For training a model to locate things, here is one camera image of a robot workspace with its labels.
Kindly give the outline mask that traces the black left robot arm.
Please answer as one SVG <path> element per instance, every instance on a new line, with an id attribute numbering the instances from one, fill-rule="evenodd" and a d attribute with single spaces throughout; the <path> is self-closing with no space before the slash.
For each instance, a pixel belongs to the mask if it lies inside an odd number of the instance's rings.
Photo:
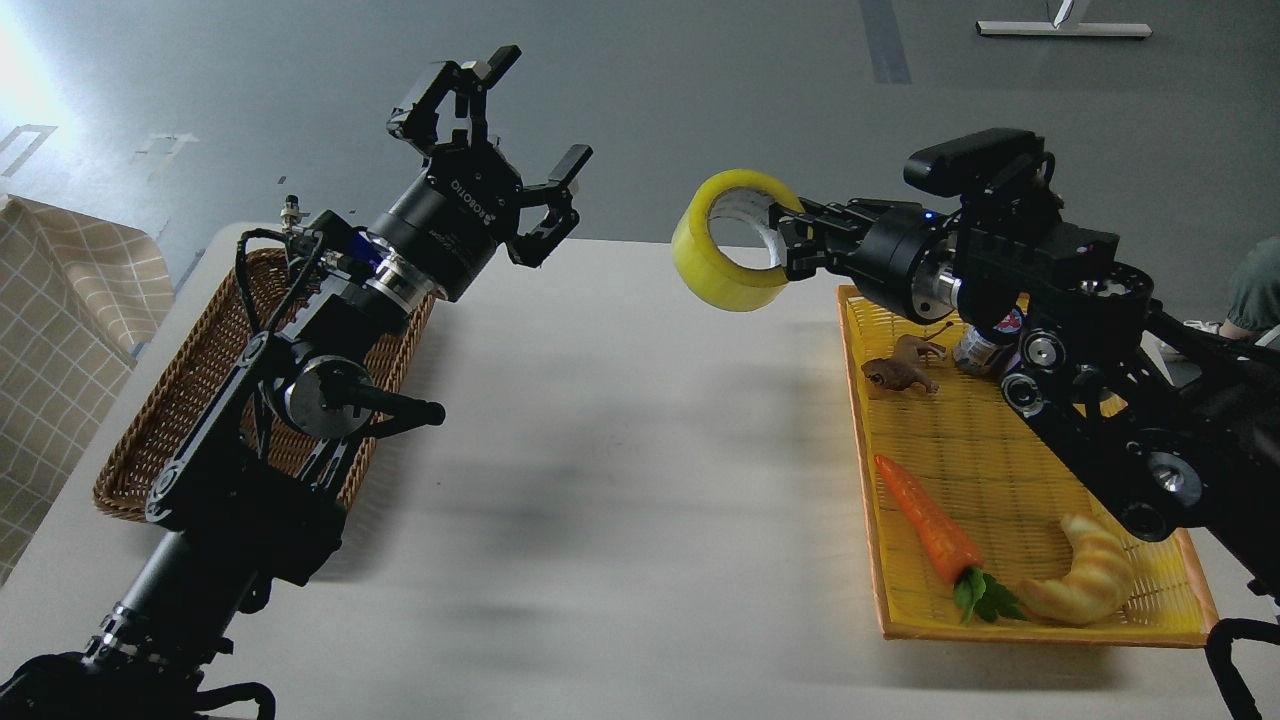
<path id="1" fill-rule="evenodd" d="M 301 224 L 288 197 L 279 231 L 244 233 L 234 277 L 250 337 L 150 487 L 145 516 L 165 536 L 86 650 L 33 657 L 4 683 L 5 719 L 205 719 L 243 702 L 274 717 L 264 684 L 201 688 L 233 650 L 227 628 L 274 580 L 305 585 L 338 551 L 340 488 L 365 442 L 445 419 L 379 388 L 366 356 L 426 300 L 458 300 L 500 246 L 540 266 L 579 224 L 572 182 L 591 149 L 570 147 L 529 186 L 488 133 L 486 97 L 520 55 L 445 61 L 393 110 L 388 133 L 422 169 L 371 227 L 333 211 Z M 291 286 L 270 316 L 250 292 L 250 240 L 285 250 Z"/>

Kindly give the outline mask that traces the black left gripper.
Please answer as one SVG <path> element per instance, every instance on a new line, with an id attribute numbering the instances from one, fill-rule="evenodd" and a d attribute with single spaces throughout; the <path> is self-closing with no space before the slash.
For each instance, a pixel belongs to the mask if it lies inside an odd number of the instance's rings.
<path id="1" fill-rule="evenodd" d="M 463 296 L 500 243 L 508 241 L 515 265 L 539 268 L 580 223 L 573 182 L 593 156 L 590 145 L 571 145 L 547 181 L 529 187 L 493 150 L 488 95 L 521 56 L 520 46 L 504 45 L 483 61 L 443 61 L 422 92 L 387 119 L 390 137 L 431 159 L 369 231 L 445 301 Z M 543 219 L 516 234 L 520 209 L 539 206 L 547 209 Z"/>

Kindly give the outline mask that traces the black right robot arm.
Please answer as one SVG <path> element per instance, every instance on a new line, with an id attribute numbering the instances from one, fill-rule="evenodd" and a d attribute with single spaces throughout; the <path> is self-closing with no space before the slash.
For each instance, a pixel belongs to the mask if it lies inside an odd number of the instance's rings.
<path id="1" fill-rule="evenodd" d="M 1027 299 L 1006 404 L 1134 537 L 1208 530 L 1277 596 L 1277 350 L 1184 325 L 1153 281 L 1116 259 L 1116 234 L 1065 222 L 1053 155 L 1028 129 L 993 128 L 914 152 L 913 187 L 959 199 L 774 202 L 790 281 L 852 279 L 924 325 L 950 313 L 992 331 Z"/>

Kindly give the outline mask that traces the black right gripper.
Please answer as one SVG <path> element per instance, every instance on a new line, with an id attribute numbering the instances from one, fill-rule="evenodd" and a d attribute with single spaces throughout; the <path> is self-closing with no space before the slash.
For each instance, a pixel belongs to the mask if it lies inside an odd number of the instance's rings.
<path id="1" fill-rule="evenodd" d="M 957 305 L 942 213 L 887 200 L 803 202 L 799 209 L 773 202 L 768 222 L 782 241 L 803 241 L 786 247 L 788 282 L 819 272 L 842 275 L 863 297 L 916 324 L 938 322 Z"/>

